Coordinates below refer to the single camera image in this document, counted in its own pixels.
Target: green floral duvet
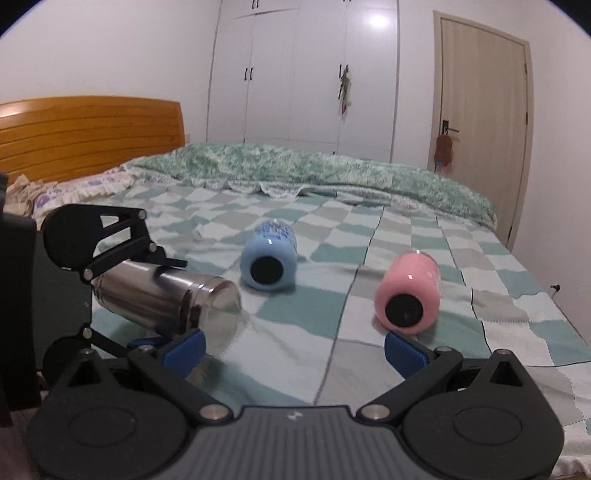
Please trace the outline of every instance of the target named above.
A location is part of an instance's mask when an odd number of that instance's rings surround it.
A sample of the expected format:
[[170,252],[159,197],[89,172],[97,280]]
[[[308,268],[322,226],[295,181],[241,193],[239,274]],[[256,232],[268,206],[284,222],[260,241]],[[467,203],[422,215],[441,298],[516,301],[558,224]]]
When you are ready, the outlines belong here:
[[149,181],[174,180],[241,193],[263,191],[272,197],[339,192],[356,203],[428,208],[496,228],[492,204],[482,195],[425,169],[402,164],[270,145],[191,144],[136,158],[122,168]]

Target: wardrobe door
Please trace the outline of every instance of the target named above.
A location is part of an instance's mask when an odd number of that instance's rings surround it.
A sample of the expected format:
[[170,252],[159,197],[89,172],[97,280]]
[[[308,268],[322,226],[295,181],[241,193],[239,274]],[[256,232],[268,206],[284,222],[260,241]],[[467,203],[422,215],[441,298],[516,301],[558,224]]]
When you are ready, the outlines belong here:
[[394,9],[347,7],[345,63],[351,105],[340,127],[339,152],[389,159],[396,100],[398,18]]
[[213,55],[207,141],[243,142],[255,17],[220,25]]
[[247,142],[288,138],[297,13],[256,16],[248,72]]
[[283,10],[288,8],[298,8],[301,0],[254,0],[251,1],[254,6],[254,12],[262,14],[272,12],[275,10]]
[[347,3],[353,8],[397,8],[396,0],[348,0]]
[[294,53],[289,139],[339,141],[339,75],[345,67],[346,3],[301,7]]
[[256,0],[222,0],[222,12],[220,14],[220,26],[226,25],[229,21],[242,18],[247,15],[254,15]]

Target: gray grip surface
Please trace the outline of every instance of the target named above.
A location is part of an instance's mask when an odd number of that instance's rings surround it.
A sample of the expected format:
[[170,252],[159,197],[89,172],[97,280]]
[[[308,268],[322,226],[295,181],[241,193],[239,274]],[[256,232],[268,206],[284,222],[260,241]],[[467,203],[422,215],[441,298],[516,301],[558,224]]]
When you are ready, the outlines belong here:
[[155,480],[433,480],[386,427],[354,421],[347,407],[247,407],[201,429]]

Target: metal screw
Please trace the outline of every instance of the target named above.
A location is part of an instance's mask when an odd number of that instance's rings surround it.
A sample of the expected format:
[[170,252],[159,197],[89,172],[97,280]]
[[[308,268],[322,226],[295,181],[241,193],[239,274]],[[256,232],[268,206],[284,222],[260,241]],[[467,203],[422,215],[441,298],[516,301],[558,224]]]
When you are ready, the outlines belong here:
[[199,414],[206,420],[223,420],[230,414],[230,410],[224,405],[212,403],[202,407]]
[[361,409],[361,415],[370,420],[383,420],[390,415],[390,409],[386,405],[373,403]]

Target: wooden headboard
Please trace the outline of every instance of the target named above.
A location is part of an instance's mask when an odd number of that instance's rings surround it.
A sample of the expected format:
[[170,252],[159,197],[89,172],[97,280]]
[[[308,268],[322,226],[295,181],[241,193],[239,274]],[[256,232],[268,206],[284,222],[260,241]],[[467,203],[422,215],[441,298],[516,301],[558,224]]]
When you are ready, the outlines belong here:
[[184,145],[180,104],[71,96],[0,105],[0,172],[72,180]]

